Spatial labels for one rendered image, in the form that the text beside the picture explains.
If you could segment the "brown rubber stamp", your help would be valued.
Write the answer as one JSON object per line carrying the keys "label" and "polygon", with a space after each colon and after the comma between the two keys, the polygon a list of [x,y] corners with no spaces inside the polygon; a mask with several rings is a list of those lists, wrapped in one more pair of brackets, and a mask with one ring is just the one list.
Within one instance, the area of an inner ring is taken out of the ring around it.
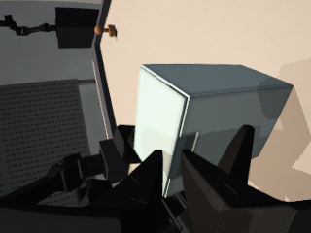
{"label": "brown rubber stamp", "polygon": [[108,32],[110,37],[117,37],[117,29],[115,25],[108,24],[107,28],[103,28],[101,25],[97,25],[94,29],[97,35],[101,35],[104,32]]}

